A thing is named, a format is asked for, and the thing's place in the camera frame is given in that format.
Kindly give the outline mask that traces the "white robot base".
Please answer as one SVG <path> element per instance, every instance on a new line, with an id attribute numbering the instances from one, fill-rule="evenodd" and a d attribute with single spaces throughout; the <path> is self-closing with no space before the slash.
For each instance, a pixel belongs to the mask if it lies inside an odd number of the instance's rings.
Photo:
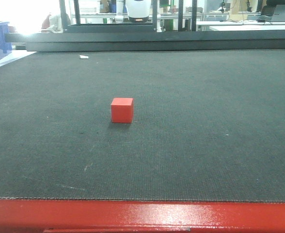
<path id="1" fill-rule="evenodd" d="M 153 23 L 161 19 L 158 11 L 159 0 L 117 0 L 115 16 L 117 23 L 124 22 L 124 8 L 126 8 L 127 18 L 131 23 L 146 23 L 150 15 Z"/>

